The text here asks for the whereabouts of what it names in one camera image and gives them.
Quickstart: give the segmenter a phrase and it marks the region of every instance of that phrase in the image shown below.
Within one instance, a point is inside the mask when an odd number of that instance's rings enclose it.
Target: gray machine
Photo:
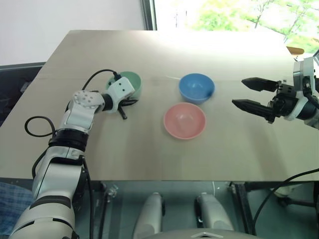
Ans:
[[[314,60],[296,62],[294,86],[260,78],[243,80],[249,88],[266,90],[276,95],[269,105],[250,100],[233,100],[240,109],[262,116],[268,122],[284,116],[287,120],[302,119],[305,124],[319,129],[319,104],[313,96],[319,91],[314,76]],[[34,203],[21,215],[10,239],[77,239],[72,201],[81,195],[87,179],[84,152],[94,114],[116,112],[119,103],[134,92],[130,81],[118,77],[105,94],[89,91],[74,93],[61,125],[40,158],[40,166],[32,187]],[[197,199],[201,207],[204,229],[161,233],[161,197],[151,195],[137,221],[134,239],[193,239],[202,237],[224,239],[252,239],[254,236],[233,231],[232,224],[218,201],[208,194]]]

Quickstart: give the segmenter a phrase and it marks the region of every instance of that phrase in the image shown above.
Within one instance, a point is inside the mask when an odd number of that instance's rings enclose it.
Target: blue bowl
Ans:
[[[185,101],[192,104],[204,103],[213,95],[214,91],[214,82],[202,74],[188,74],[179,81],[180,94]]]

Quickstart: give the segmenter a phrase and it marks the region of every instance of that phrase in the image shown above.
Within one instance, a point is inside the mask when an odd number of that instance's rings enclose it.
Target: blue fabric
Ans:
[[[10,235],[23,211],[33,202],[25,188],[0,182],[0,235]]]

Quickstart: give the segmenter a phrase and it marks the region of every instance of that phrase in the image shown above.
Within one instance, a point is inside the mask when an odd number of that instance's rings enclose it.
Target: white wall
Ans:
[[[47,61],[73,29],[143,30],[140,0],[0,0],[0,65]]]

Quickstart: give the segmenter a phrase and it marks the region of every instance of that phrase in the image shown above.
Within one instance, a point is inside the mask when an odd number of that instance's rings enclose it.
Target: bowl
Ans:
[[[122,77],[128,78],[135,90],[134,94],[132,94],[130,99],[138,100],[141,96],[141,91],[142,91],[142,80],[139,77],[139,75],[132,71],[123,71],[123,72],[120,72],[120,75]],[[109,81],[106,84],[106,89],[108,89],[110,87],[110,84],[113,82],[115,82],[114,77],[109,79]]]
[[[213,95],[214,91],[214,82],[203,74],[188,74],[179,81],[180,94],[185,101],[192,104],[204,103]]]
[[[204,112],[191,103],[172,106],[164,115],[164,127],[169,134],[179,139],[199,136],[206,125]]]

